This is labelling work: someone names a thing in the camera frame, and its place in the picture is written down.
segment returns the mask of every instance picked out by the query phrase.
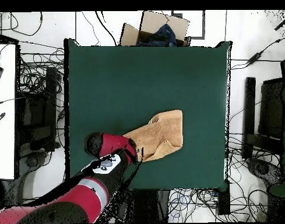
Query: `cable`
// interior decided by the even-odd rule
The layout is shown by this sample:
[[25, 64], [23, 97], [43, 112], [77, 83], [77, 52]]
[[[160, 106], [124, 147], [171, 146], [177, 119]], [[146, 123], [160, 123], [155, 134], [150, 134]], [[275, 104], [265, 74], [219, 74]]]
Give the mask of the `cable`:
[[10, 44], [6, 44], [4, 47], [2, 47], [2, 49], [0, 50], [0, 55], [1, 55], [2, 50], [3, 50], [5, 47], [7, 47], [8, 45], [10, 45]]
[[[259, 103], [265, 102], [265, 101], [267, 101], [267, 100], [272, 100], [272, 99], [275, 99], [275, 97], [274, 97], [274, 98], [269, 98], [269, 99], [266, 99], [266, 100], [261, 100], [261, 101], [255, 103], [254, 106], [256, 106], [256, 105], [259, 104]], [[239, 111], [239, 112], [237, 112], [235, 115], [233, 115], [233, 116], [230, 118], [229, 123], [230, 123], [230, 121], [233, 119], [233, 117], [235, 117], [236, 115], [238, 115], [239, 113], [241, 113], [241, 112], [244, 111], [245, 109], [246, 109], [246, 108], [243, 108], [241, 111]]]
[[[84, 16], [84, 18], [87, 20], [87, 22], [93, 27], [93, 25], [89, 22], [89, 20], [85, 17], [85, 15], [84, 15], [84, 13], [83, 13], [83, 11], [81, 11], [81, 13], [82, 13], [82, 15]], [[98, 40], [98, 37], [96, 36], [96, 33], [94, 32], [94, 28], [93, 28], [93, 34], [94, 34], [94, 36], [96, 37], [96, 39]]]
[[[41, 29], [41, 26], [42, 26], [42, 24], [43, 24], [43, 13], [42, 13], [42, 12], [40, 12], [40, 13], [41, 13], [40, 25], [39, 25], [38, 29], [37, 29], [33, 34], [26, 34], [26, 33], [22, 33], [22, 32], [20, 32], [20, 31], [16, 31], [16, 30], [15, 30], [15, 29], [18, 27], [19, 23], [18, 23], [16, 17], [13, 15], [12, 12], [10, 12], [10, 29], [11, 29], [12, 31], [16, 32], [16, 33], [24, 34], [24, 35], [26, 35], [26, 36], [34, 36], [34, 35]], [[17, 22], [17, 26], [16, 26], [16, 27], [12, 27], [12, 16], [15, 18], [15, 20], [16, 20], [16, 22]]]
[[60, 136], [59, 136], [58, 121], [61, 120], [61, 119], [63, 119], [64, 117], [65, 117], [65, 110], [63, 109], [63, 110], [60, 112], [60, 114], [58, 115], [57, 122], [56, 122], [58, 140], [59, 140], [59, 143], [61, 144], [61, 146], [62, 146], [63, 148], [65, 148], [65, 146], [62, 144], [61, 138], [60, 138]]
[[110, 34], [110, 36], [112, 37], [112, 39], [113, 39], [113, 41], [114, 41], [115, 46], [117, 46], [117, 42], [115, 41], [113, 35], [109, 32], [109, 30], [104, 26], [104, 24], [103, 24], [102, 21], [100, 20], [97, 11], [95, 11], [95, 13], [96, 13], [96, 16], [97, 16], [98, 21], [101, 23], [101, 25], [103, 26], [103, 28], [105, 28], [105, 30], [107, 31], [107, 33]]
[[0, 101], [0, 104], [2, 104], [4, 102], [8, 102], [10, 100], [19, 100], [19, 99], [25, 99], [25, 98], [27, 98], [27, 97], [12, 98], [12, 99], [9, 99], [9, 100]]
[[256, 221], [256, 222], [259, 222], [254, 216], [253, 216], [253, 213], [252, 213], [252, 209], [251, 209], [251, 204], [250, 204], [250, 196], [252, 195], [252, 193], [256, 192], [256, 191], [260, 191], [262, 193], [265, 193], [266, 195], [269, 195], [268, 193], [266, 193], [265, 191], [262, 191], [260, 189], [256, 189], [256, 190], [253, 190], [249, 193], [248, 195], [248, 207], [249, 207], [249, 211], [250, 211], [250, 214], [251, 216], [253, 217], [253, 219]]
[[279, 43], [279, 42], [281, 42], [282, 40], [285, 40], [285, 37], [284, 37], [284, 38], [279, 38], [278, 40], [275, 40], [273, 43], [269, 44], [269, 45], [268, 45], [265, 49], [263, 49], [262, 51], [255, 53], [250, 59], [248, 59], [248, 61], [247, 61], [245, 64], [235, 65], [235, 66], [231, 67], [231, 69], [234, 69], [234, 67], [236, 67], [236, 66], [246, 65], [245, 67], [242, 67], [242, 68], [235, 68], [235, 69], [244, 69], [244, 68], [248, 67], [249, 65], [254, 64], [258, 59], [260, 59], [261, 55], [263, 54], [263, 52], [264, 52], [266, 49], [268, 49], [268, 48], [269, 48], [271, 45], [273, 45], [274, 43]]

